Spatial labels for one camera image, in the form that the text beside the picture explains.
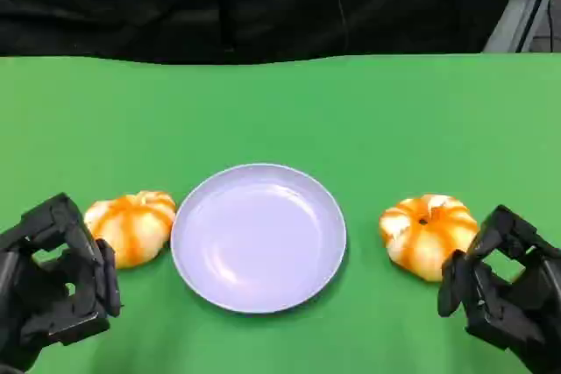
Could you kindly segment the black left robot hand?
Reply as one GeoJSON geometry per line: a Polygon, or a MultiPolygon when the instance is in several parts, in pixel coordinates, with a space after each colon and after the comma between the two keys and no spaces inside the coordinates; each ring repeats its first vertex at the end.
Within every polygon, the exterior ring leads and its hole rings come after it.
{"type": "Polygon", "coordinates": [[[114,250],[57,194],[1,235],[1,371],[25,373],[41,350],[98,335],[121,312],[114,250]]]}

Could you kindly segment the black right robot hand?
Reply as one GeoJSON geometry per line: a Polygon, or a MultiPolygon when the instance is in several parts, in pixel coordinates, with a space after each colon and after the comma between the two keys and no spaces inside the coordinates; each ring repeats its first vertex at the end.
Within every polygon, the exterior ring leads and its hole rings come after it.
{"type": "Polygon", "coordinates": [[[467,251],[446,259],[442,276],[440,316],[462,307],[470,335],[510,350],[532,373],[560,371],[560,250],[536,227],[497,206],[467,251]],[[522,265],[516,279],[506,281],[485,263],[494,251],[522,265]]]}

